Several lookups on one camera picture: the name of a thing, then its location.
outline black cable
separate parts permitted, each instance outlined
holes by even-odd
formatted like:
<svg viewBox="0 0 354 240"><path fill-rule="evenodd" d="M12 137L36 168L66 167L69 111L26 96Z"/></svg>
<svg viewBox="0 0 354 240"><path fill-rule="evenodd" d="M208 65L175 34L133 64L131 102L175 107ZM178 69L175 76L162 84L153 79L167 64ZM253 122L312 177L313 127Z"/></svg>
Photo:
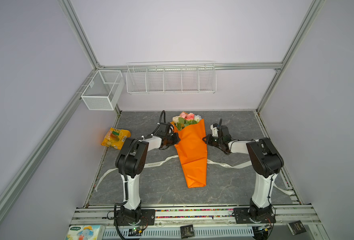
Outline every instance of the black cable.
<svg viewBox="0 0 354 240"><path fill-rule="evenodd" d="M218 124L218 144L221 145L222 144L222 132L221 132L221 124L222 124L222 118L220 118L220 123Z"/></svg>
<svg viewBox="0 0 354 240"><path fill-rule="evenodd" d="M233 141L233 142L230 144L229 149L232 149L232 145L233 145L233 143L235 143L235 142L240 142L240 141L253 141L253 140L249 140L249 139L247 139L247 140L233 139L232 141Z"/></svg>
<svg viewBox="0 0 354 240"><path fill-rule="evenodd" d="M157 123L157 127L156 127L155 130L152 132L152 134L154 134L154 133L158 130L158 128L160 127L162 115L164 115L164 122L166 123L166 113L165 113L165 110L162 110L161 115L160 115L160 119L158 120L158 123Z"/></svg>
<svg viewBox="0 0 354 240"><path fill-rule="evenodd" d="M134 145L137 143L138 140L143 139L142 137L136 138L132 141L132 143L129 146L129 150L126 153L124 160L122 161L122 166L121 166L121 172L122 175L124 176L125 182L128 180L127 175L125 173L125 165L126 165L126 159L128 158L129 154L132 152Z"/></svg>
<svg viewBox="0 0 354 240"><path fill-rule="evenodd" d="M274 208L274 216L276 217L276 208L272 205L271 196L270 196L270 195L271 195L271 189L272 189L272 183L273 183L273 175L272 175L272 177L271 177L271 185L269 186L268 202L269 202L269 205ZM273 227L274 227L274 221L273 221L273 224L272 224L271 232L269 233L267 239L268 239L269 236L271 235L271 233L272 233L272 231L273 231Z"/></svg>
<svg viewBox="0 0 354 240"><path fill-rule="evenodd" d="M145 218L146 219L146 226L144 229L141 229L142 232L148 227L148 223L149 223L149 219L147 217L141 217L141 218Z"/></svg>
<svg viewBox="0 0 354 240"><path fill-rule="evenodd" d="M165 115L165 111L163 110L163 111L161 112L160 119L159 119L158 123L161 122L162 115L164 115L164 122L166 122L166 115ZM154 133L158 130L159 127L160 127L160 124L157 124L157 127L156 127L156 129L152 132L152 134L154 134ZM114 219L114 225L116 225L116 230L117 230L118 236L119 236L122 240L126 240L126 239L122 236L120 230L118 229L117 214L116 214L116 212L117 212L117 206L123 206L124 204L127 203L127 200L129 199L129 197L128 197L128 186L127 186L127 180L128 180L128 178L127 178L127 175L126 175L126 173L125 173L126 160L127 160L128 156L129 156L129 154L132 152L134 145L135 145L139 140L142 140L142 139L145 139L145 138L149 138L149 137L151 137L151 134L148 135L147 137L139 137L139 138L136 138L136 139L134 139L134 140L132 141L132 143L130 144L129 150L128 150L128 152L126 153L126 155L125 155L125 157L124 157L124 160L122 161L122 166L121 166L121 172L122 172L122 175L124 176L124 179L125 179L124 191L125 191L125 200L126 200L126 201L124 201L123 203L115 203L115 204L114 204L114 218L109 218L109 217L107 216L107 219L109 219L109 220L113 220L113 219Z"/></svg>
<svg viewBox="0 0 354 240"><path fill-rule="evenodd" d="M120 230L118 229L118 224L117 224L117 206L123 206L125 203L127 203L127 201L124 201L124 202L122 202L122 203L115 203L115 204L114 204L114 211L110 211L110 212L108 212L107 215L106 215L106 218L107 218L107 219L109 219L109 220L114 220L114 225L116 226L116 230L117 230L118 236L120 236L120 238L121 238L122 240L126 240L126 239L122 236ZM114 212L114 217L109 218L109 213L111 213L111 212Z"/></svg>

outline gray marble surface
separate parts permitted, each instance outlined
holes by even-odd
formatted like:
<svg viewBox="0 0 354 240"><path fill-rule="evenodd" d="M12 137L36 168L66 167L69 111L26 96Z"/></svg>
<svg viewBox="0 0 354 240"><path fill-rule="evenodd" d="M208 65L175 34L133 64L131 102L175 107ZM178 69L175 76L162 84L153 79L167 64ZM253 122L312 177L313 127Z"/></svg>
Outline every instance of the gray marble surface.
<svg viewBox="0 0 354 240"><path fill-rule="evenodd" d="M210 126L219 123L229 129L233 139L255 139L263 137L261 129L252 111L192 111L202 116L205 121L206 133L211 133ZM178 112L166 112L166 120L171 121ZM140 137L151 133L157 126L160 112L123 112L117 128L127 129L132 137ZM109 148L101 173L115 168L115 161L119 150ZM148 152L146 163L162 161L169 156L176 155L174 146L166 150L152 150ZM215 162L224 162L231 166L250 161L247 154L225 155L218 148L208 146L208 159ZM159 167L145 168L140 176L140 197L143 204L243 204L249 205L254 191L255 171L252 166L242 169L228 169L222 166L208 164L207 185L205 187L189 189L186 185L184 173L178 158L174 158ZM276 185L285 188L280 176L276 178ZM122 180L118 171L107 175L93 191L90 205L112 205L122 202ZM291 204L290 197L277 189L273 189L273 204Z"/></svg>

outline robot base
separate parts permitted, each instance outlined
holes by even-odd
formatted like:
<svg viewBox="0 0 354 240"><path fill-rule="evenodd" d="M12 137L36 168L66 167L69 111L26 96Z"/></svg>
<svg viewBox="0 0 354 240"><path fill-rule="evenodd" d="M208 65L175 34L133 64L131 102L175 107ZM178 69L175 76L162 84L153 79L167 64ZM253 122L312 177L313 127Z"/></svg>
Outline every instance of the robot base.
<svg viewBox="0 0 354 240"><path fill-rule="evenodd" d="M124 217L124 213L126 214L126 216L128 216L128 211L131 212L136 212L134 214L140 214L139 218L140 218L140 222L139 223L133 223L133 219ZM130 210L130 209L123 209L123 212L121 209L117 210L117 220L116 223L118 226L133 226L133 225L146 225L146 222L149 221L147 224L149 225L154 225L154 219L155 219L155 209L141 209L138 208L136 210Z"/></svg>
<svg viewBox="0 0 354 240"><path fill-rule="evenodd" d="M257 219L253 219L253 221L251 220L249 209L250 209L249 207L235 207L233 209L233 212L235 213L234 217L236 219L237 224L256 223L256 222L269 223L269 221L266 218L269 218L272 224L276 222L276 218L271 209L268 213L264 214L263 216L259 216Z"/></svg>

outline pink rose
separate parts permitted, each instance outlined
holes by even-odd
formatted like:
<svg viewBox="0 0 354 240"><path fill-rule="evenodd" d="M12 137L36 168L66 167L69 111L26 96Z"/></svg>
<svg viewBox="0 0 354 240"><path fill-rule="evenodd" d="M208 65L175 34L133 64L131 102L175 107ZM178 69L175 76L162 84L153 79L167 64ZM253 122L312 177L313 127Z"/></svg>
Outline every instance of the pink rose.
<svg viewBox="0 0 354 240"><path fill-rule="evenodd" d="M184 112L182 112L181 114L180 114L180 118L186 118L188 115L186 114L186 113L184 113Z"/></svg>
<svg viewBox="0 0 354 240"><path fill-rule="evenodd" d="M193 113L189 113L189 114L186 116L185 120L194 120L194 114L193 114Z"/></svg>

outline wire basket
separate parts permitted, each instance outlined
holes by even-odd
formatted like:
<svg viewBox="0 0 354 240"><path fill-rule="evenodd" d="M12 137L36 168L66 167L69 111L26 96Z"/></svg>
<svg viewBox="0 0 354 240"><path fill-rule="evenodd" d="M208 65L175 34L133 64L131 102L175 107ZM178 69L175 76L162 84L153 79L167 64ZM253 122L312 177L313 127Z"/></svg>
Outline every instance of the wire basket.
<svg viewBox="0 0 354 240"><path fill-rule="evenodd" d="M128 63L127 92L149 93L214 93L216 72L213 62L205 64L137 65Z"/></svg>
<svg viewBox="0 0 354 240"><path fill-rule="evenodd" d="M81 98L89 110L114 110L124 85L121 71L97 70Z"/></svg>

